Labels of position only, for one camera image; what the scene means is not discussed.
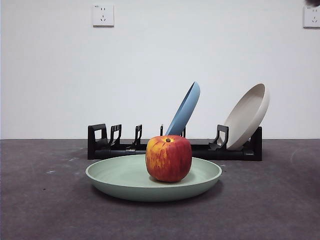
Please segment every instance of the black dish rack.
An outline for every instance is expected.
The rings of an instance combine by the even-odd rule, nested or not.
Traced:
[[[110,129],[110,139],[107,137],[106,124],[88,126],[87,158],[109,159],[119,156],[145,154],[147,144],[141,143],[142,124],[135,127],[135,137],[132,143],[120,143],[122,125],[114,125]],[[96,139],[95,131],[101,131],[101,139]],[[220,132],[224,133],[224,142],[219,145],[217,140]],[[160,127],[160,136],[163,135],[163,125]],[[186,137],[186,128],[181,133]],[[262,127],[259,126],[254,134],[243,145],[242,150],[227,150],[229,139],[229,127],[218,125],[216,137],[212,142],[206,144],[192,144],[192,156],[205,160],[240,160],[240,161],[262,161]]]

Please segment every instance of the plate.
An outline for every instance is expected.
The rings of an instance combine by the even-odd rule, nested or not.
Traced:
[[[214,186],[222,173],[217,164],[193,157],[184,179],[161,182],[149,175],[145,159],[145,154],[109,158],[91,164],[85,173],[103,193],[140,202],[167,202],[197,196]]]
[[[243,144],[255,133],[266,115],[270,102],[267,87],[259,83],[252,87],[235,105],[224,122],[229,127],[228,150],[241,150]],[[221,145],[224,135],[219,138]]]
[[[180,135],[185,129],[200,96],[200,87],[194,82],[186,93],[165,135]]]

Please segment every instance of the electrical outlet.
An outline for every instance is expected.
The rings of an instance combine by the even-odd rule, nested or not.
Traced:
[[[304,7],[303,27],[305,29],[320,29],[320,6]]]
[[[92,24],[100,27],[114,26],[114,6],[95,4],[92,8]]]

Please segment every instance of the light green plate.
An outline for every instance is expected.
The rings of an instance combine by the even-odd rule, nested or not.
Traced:
[[[174,183],[161,182],[147,172],[145,157],[109,158],[91,164],[85,173],[100,191],[141,202],[167,202],[197,196],[215,185],[222,173],[217,164],[193,157],[190,172],[184,179]]]

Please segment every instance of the apple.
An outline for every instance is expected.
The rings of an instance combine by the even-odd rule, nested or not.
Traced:
[[[159,181],[172,183],[182,180],[189,173],[191,163],[191,144],[182,136],[155,136],[146,146],[146,169]]]

